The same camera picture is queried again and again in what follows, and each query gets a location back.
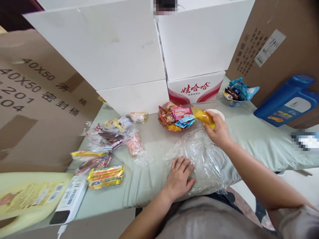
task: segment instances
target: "person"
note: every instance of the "person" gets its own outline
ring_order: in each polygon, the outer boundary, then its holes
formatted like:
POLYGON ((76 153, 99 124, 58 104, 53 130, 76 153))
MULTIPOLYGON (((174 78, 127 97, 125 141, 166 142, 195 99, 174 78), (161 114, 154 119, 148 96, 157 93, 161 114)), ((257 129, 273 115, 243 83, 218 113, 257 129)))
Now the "person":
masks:
MULTIPOLYGON (((208 136, 229 156, 243 181, 267 210, 279 238, 318 239, 319 212, 316 208, 235 143, 230 137, 227 124, 218 114, 206 113, 216 125, 212 130, 203 124, 208 136)), ((195 179, 189 179, 189 176, 194 167, 185 157, 174 159, 161 192, 132 221, 120 239, 274 237, 227 202, 197 196, 182 203, 174 203, 193 186, 195 179), (178 207, 172 214, 170 211, 174 205, 178 207)))

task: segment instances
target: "white cardboard box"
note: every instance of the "white cardboard box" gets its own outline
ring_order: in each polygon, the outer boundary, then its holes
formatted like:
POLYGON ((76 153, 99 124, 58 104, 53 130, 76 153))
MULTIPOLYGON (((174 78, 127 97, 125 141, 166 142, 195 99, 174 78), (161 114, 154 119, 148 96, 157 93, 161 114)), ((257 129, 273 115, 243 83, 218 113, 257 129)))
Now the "white cardboard box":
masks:
POLYGON ((165 79, 149 0, 24 17, 96 90, 165 79))
POLYGON ((166 80, 123 86, 97 92, 121 116, 130 112, 157 113, 169 101, 166 80))
POLYGON ((175 104, 192 104, 214 100, 223 83, 225 71, 168 81, 169 100, 175 104))
POLYGON ((255 2, 189 1, 159 16, 168 81, 227 70, 255 2))

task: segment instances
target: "wahaha box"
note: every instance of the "wahaha box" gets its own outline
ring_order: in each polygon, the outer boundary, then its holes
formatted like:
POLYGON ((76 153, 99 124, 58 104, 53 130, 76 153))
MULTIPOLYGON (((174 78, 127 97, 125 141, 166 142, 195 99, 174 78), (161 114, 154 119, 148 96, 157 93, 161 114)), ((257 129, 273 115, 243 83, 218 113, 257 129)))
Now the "wahaha box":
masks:
POLYGON ((169 100, 175 104, 192 104, 215 100, 225 71, 168 81, 169 100))

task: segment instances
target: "right hand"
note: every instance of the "right hand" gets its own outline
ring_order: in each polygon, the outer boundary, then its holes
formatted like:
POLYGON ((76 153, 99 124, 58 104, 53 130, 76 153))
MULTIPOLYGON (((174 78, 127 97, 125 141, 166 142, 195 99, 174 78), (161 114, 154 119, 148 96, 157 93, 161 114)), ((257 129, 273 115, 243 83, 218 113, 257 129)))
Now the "right hand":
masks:
POLYGON ((211 129, 209 125, 202 123, 202 126, 206 130, 209 138, 221 149, 233 144, 234 141, 230 137, 227 124, 223 121, 219 114, 215 114, 210 111, 205 111, 215 123, 215 128, 211 129))

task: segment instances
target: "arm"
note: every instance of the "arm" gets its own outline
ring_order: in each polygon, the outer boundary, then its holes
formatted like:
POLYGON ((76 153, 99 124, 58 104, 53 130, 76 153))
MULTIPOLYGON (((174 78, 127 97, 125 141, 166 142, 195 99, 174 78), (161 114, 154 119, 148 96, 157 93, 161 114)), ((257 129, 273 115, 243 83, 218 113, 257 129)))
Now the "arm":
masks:
POLYGON ((194 165, 185 156, 174 159, 171 172, 161 192, 131 222, 119 239, 153 239, 173 202, 187 193, 195 179, 187 180, 194 165))
POLYGON ((235 143, 229 135, 226 123, 218 114, 206 113, 216 125, 212 130, 203 124, 208 136, 229 156, 243 181, 267 211, 299 208, 302 205, 313 208, 296 189, 235 143))

